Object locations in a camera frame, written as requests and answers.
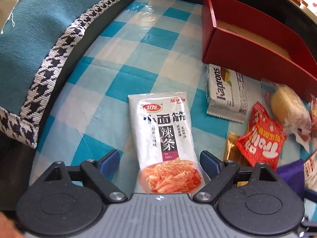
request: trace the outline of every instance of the blue and white checkered tablecloth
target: blue and white checkered tablecloth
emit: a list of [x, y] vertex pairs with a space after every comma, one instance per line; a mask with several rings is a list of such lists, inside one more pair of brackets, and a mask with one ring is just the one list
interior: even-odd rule
[[[195, 152], [222, 159], [229, 131], [244, 134], [252, 106], [266, 106], [259, 81], [245, 77], [244, 124], [206, 114], [206, 65], [201, 62], [201, 5], [178, 0], [136, 0], [100, 34], [69, 77], [45, 124], [30, 185], [54, 162], [78, 165], [120, 151], [113, 183], [134, 190], [137, 156], [131, 136], [129, 94], [186, 91]], [[279, 165], [309, 156], [290, 136]], [[306, 213], [317, 220], [315, 204]]]

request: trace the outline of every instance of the red wrapper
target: red wrapper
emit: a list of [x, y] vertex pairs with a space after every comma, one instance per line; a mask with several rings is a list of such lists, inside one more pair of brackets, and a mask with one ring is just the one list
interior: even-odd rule
[[286, 139], [282, 129], [278, 122], [269, 117], [264, 106], [256, 102], [247, 133], [237, 140], [237, 146], [252, 166], [262, 161], [275, 171]]

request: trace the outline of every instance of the metal screw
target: metal screw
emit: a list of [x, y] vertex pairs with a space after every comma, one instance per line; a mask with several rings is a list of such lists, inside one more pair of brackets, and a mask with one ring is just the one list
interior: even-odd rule
[[112, 192], [109, 197], [114, 201], [120, 201], [124, 198], [124, 194], [122, 192]]
[[196, 198], [200, 201], [207, 201], [211, 199], [211, 194], [208, 192], [199, 192], [196, 194]]

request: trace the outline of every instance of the red box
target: red box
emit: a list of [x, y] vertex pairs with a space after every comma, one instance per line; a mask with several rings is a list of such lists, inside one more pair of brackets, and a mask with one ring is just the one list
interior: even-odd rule
[[204, 0], [202, 61], [286, 84], [307, 102], [317, 96], [317, 64], [300, 36], [235, 0]]

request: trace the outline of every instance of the ribbed gray surface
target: ribbed gray surface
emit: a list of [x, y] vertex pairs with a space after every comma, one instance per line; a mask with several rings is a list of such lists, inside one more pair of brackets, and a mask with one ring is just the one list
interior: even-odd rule
[[[187, 194], [134, 194], [108, 207], [102, 219], [75, 238], [246, 238], [224, 224], [210, 205], [194, 203]], [[298, 238], [288, 234], [285, 238]]]

